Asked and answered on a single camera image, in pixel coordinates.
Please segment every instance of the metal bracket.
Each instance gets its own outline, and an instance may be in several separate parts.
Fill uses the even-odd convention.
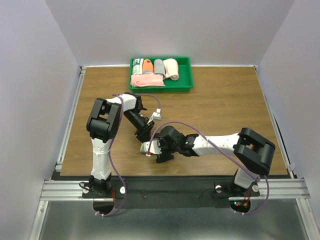
[[[83,190],[79,187],[81,181],[45,181],[41,201],[87,201],[82,198]],[[310,194],[304,179],[269,179],[269,199],[309,199]],[[252,199],[265,199],[267,184],[265,180],[258,182],[260,196]],[[230,197],[229,200],[240,200],[243,197]],[[99,201],[112,201],[112,198],[99,198]]]
[[[80,69],[81,69],[80,74],[85,74],[86,70],[87,70],[87,67],[86,66],[81,66]]]
[[[55,170],[56,170],[57,172],[61,172],[62,164],[63,164],[63,163],[64,163],[63,161],[57,161],[57,162],[56,162],[56,164],[55,164]]]
[[[58,162],[63,162],[64,158],[65,158],[65,153],[66,153],[67,144],[68,144],[68,140],[69,140],[69,136],[70,136],[70,132],[71,132],[72,123],[73,123],[74,118],[75,118],[79,96],[80,96],[82,84],[83,84],[84,78],[85,78],[85,73],[86,73],[85,69],[82,70],[82,68],[81,68],[79,82],[78,82],[78,85],[77,85],[77,88],[76,88],[76,91],[75,91],[75,96],[74,96],[74,99],[73,99],[71,112],[70,112],[70,115],[69,115],[69,119],[68,119],[68,123],[67,123],[66,129],[65,129],[65,132],[64,132],[64,137],[63,137],[62,144],[61,144],[61,147],[60,147],[59,155],[58,155],[58,158],[57,158],[57,163]]]
[[[31,234],[29,240],[38,240],[40,237],[41,229],[44,224],[47,208],[48,208],[48,201],[40,201],[38,205],[38,209],[35,214]]]
[[[305,227],[306,234],[310,240],[320,239],[320,232],[317,226],[315,216],[312,212],[310,201],[308,199],[297,199],[296,203],[300,210],[302,221]]]

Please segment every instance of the rolled towel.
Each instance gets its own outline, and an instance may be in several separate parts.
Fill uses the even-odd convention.
[[[163,79],[166,76],[166,69],[165,69],[165,64],[164,61],[161,59],[156,59],[154,60],[154,74],[159,74],[163,76]]]
[[[132,74],[142,74],[142,68],[143,68],[144,59],[143,58],[136,58],[133,60],[132,63]]]
[[[132,87],[164,86],[163,77],[159,74],[131,75]]]
[[[165,78],[178,80],[179,79],[179,67],[175,59],[169,58],[163,61],[165,67]]]
[[[154,73],[154,66],[150,59],[143,60],[143,67],[142,67],[143,74],[153,74]]]

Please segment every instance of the green tray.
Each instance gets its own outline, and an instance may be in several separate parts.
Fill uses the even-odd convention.
[[[177,81],[171,79],[163,80],[165,86],[143,86],[133,87],[130,85],[132,75],[132,64],[134,59],[139,57],[131,58],[130,61],[130,78],[129,78],[129,89],[133,93],[185,93],[189,92],[194,86],[194,80],[192,78],[192,70],[190,65],[190,58],[187,56],[165,56],[165,57],[141,57],[143,59],[150,59],[152,64],[156,59],[166,60],[175,59],[179,66],[179,79]]]

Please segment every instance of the gray cloth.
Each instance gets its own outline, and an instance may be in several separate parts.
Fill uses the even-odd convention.
[[[153,69],[154,69],[154,71],[153,71],[154,74],[162,75],[163,79],[165,78],[166,69],[165,69],[164,61],[162,61],[161,59],[154,60]]]

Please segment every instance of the small white object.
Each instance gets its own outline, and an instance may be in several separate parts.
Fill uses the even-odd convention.
[[[124,186],[120,187],[120,193],[121,194],[125,194],[126,193],[126,189]]]
[[[291,171],[295,170],[295,168],[296,168],[296,163],[295,163],[295,162],[294,162],[294,163],[291,163],[291,164],[289,165],[289,169],[290,169]]]
[[[251,172],[251,174],[255,177],[259,176],[258,174],[255,174],[253,172]],[[244,189],[248,189],[253,181],[254,180],[252,179],[252,177],[249,176],[245,171],[243,171],[242,168],[239,168],[238,171],[236,172],[236,175],[234,178],[234,183],[236,185],[238,185]]]
[[[150,123],[151,121],[161,121],[161,119],[162,116],[159,112],[153,112],[147,123]]]
[[[87,194],[88,192],[89,192],[89,190],[87,190],[87,189],[82,189],[82,192],[84,193],[84,194]]]
[[[215,186],[215,191],[219,194],[222,193],[222,187],[220,185]]]
[[[146,154],[147,157],[150,157],[151,154],[161,154],[161,149],[158,146],[158,140],[156,139],[156,140],[152,140],[151,148],[150,148],[151,154],[148,155],[149,144],[150,144],[149,141],[146,141],[143,143],[143,148],[147,151],[147,154]]]
[[[254,191],[255,193],[259,192],[259,187],[258,187],[258,185],[253,185],[253,186],[252,186],[252,191]]]

